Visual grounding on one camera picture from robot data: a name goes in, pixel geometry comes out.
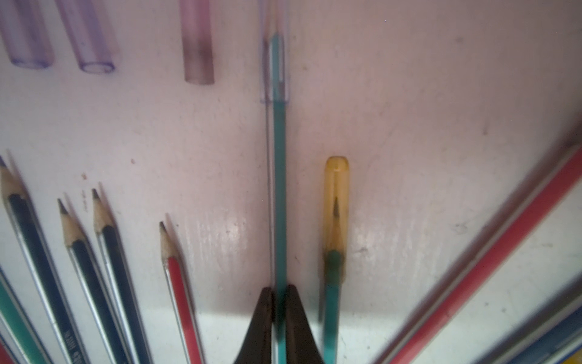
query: pencil lead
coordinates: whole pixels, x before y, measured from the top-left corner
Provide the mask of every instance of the pencil lead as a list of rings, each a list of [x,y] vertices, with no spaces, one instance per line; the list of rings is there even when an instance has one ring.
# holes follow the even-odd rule
[[[63,205],[63,201],[61,201],[61,199],[57,199],[56,201],[59,203],[59,211],[61,212],[61,215],[68,215],[69,213],[67,212],[67,209]]]
[[[103,206],[103,201],[99,198],[97,190],[92,189],[91,193],[93,194],[93,224],[95,232],[100,234],[103,228],[106,226],[115,227],[115,224],[110,212]]]
[[[338,206],[338,198],[337,197],[333,201],[333,217],[339,218],[339,206]]]
[[[22,183],[10,173],[4,160],[0,157],[0,193],[3,199],[7,199],[10,195],[26,196],[26,190]]]
[[[178,251],[178,247],[170,240],[168,236],[168,232],[166,230],[166,226],[162,221],[159,222],[159,235],[161,241],[161,252],[162,252],[162,260],[166,260],[170,257],[178,258],[180,253]]]

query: sharpened pencil tip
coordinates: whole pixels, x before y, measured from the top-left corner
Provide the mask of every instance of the sharpened pencil tip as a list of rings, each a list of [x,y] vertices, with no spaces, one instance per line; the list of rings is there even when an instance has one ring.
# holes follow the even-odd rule
[[[63,205],[63,201],[61,201],[61,199],[57,199],[56,201],[59,203],[59,211],[61,212],[61,214],[68,215],[69,213],[67,212],[67,209]]]
[[[339,217],[339,206],[338,206],[338,198],[336,197],[333,201],[333,217]]]

